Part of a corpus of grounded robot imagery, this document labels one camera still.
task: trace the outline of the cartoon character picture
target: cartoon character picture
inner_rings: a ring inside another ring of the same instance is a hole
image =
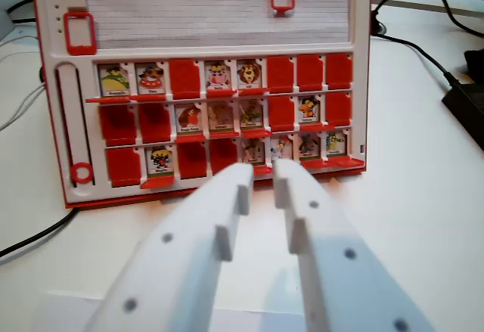
[[[260,88],[261,67],[254,60],[242,60],[237,62],[237,74],[239,88]]]
[[[195,104],[175,105],[178,133],[202,132],[200,113],[201,110]]]
[[[166,147],[153,147],[146,149],[148,177],[159,175],[172,175],[172,152]]]
[[[207,89],[230,88],[230,67],[223,62],[207,61],[205,77]]]
[[[299,159],[313,160],[321,158],[320,139],[314,134],[303,134],[299,137]]]
[[[319,121],[319,100],[315,96],[299,97],[298,110],[300,123]]]
[[[119,64],[98,65],[103,96],[129,95],[128,73]]]
[[[234,112],[224,101],[208,103],[209,130],[220,132],[234,130]]]
[[[254,166],[265,164],[264,142],[259,138],[242,139],[242,161]]]
[[[240,101],[240,128],[253,129],[264,126],[262,104],[256,99]]]
[[[327,157],[347,155],[346,138],[346,134],[343,132],[328,132],[326,136]]]
[[[163,69],[155,63],[136,64],[138,91],[140,94],[164,93]]]
[[[280,138],[271,139],[271,158],[277,159],[292,159],[293,158],[293,142],[285,135]]]

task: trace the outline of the red flip-down tile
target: red flip-down tile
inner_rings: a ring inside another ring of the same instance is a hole
[[[294,103],[289,96],[268,98],[269,125],[273,132],[294,130]]]
[[[206,177],[205,147],[201,143],[181,143],[176,147],[181,179]]]
[[[205,141],[205,135],[202,133],[199,134],[186,134],[186,135],[178,135],[175,139],[176,144],[181,143],[194,143],[196,141]]]
[[[133,148],[106,149],[106,164],[113,187],[140,184],[140,157]]]
[[[261,129],[248,129],[248,130],[242,130],[242,136],[244,138],[265,138],[268,136],[271,136],[272,132],[269,130],[265,130],[264,128]]]
[[[213,174],[237,162],[237,145],[231,139],[210,141],[210,165]]]
[[[306,132],[323,132],[326,130],[333,130],[334,126],[326,126],[323,123],[317,124],[300,124],[299,129],[304,130]]]
[[[299,55],[296,71],[300,92],[314,92],[323,89],[323,61],[319,55]]]
[[[304,168],[324,168],[328,167],[327,162],[324,162],[321,158],[318,160],[302,160],[301,166]]]
[[[105,98],[91,98],[85,99],[86,103],[98,104],[125,104],[129,103],[129,96],[110,96]]]
[[[138,115],[143,143],[170,141],[169,111],[163,104],[139,104]]]
[[[258,96],[263,95],[268,89],[266,88],[240,88],[240,96]]]
[[[210,139],[233,138],[238,137],[239,135],[239,132],[213,132],[210,133]]]
[[[193,60],[171,60],[169,81],[174,99],[200,97],[200,69]]]
[[[261,166],[254,166],[254,175],[268,175],[272,172],[272,168],[262,164]]]
[[[175,183],[174,175],[161,175],[158,177],[149,178],[141,185],[141,189],[160,188],[173,185]]]
[[[294,64],[288,56],[267,57],[267,85],[272,94],[293,92]]]
[[[326,83],[330,90],[349,88],[353,81],[353,61],[347,54],[326,55]]]
[[[326,94],[326,121],[330,126],[348,126],[352,116],[351,98],[345,92]]]
[[[232,88],[227,88],[225,90],[215,90],[211,88],[206,91],[206,96],[208,98],[230,98],[236,92],[237,90],[234,90]]]
[[[139,94],[129,96],[131,100],[148,102],[148,101],[165,101],[166,94]]]
[[[135,115],[128,105],[111,105],[99,107],[101,131],[106,145],[130,145],[136,140]]]

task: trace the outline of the white desk surface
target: white desk surface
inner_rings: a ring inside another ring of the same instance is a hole
[[[380,19],[389,34],[416,41],[450,70],[464,64],[465,50],[484,47],[444,14],[384,8]],[[484,29],[482,21],[459,19]],[[0,48],[0,59],[36,49],[35,40],[22,40]],[[2,121],[39,84],[39,66],[37,54],[0,64]],[[410,48],[372,39],[368,170],[321,183],[436,330],[477,332],[484,325],[484,152],[442,105],[442,81]],[[0,139],[3,249],[65,210],[45,96]],[[216,307],[303,312],[297,262],[273,196],[270,187],[254,192],[234,261],[222,266]],[[86,211],[31,253],[0,260],[0,329],[30,331],[48,291],[102,297],[140,238],[180,202]]]

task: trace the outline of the white plastic part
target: white plastic part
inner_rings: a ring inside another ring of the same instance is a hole
[[[237,163],[172,211],[138,246],[86,331],[206,331],[220,263],[232,259],[252,186],[253,167]]]
[[[274,187],[289,251],[299,260],[309,332],[433,330],[304,168],[277,160]]]

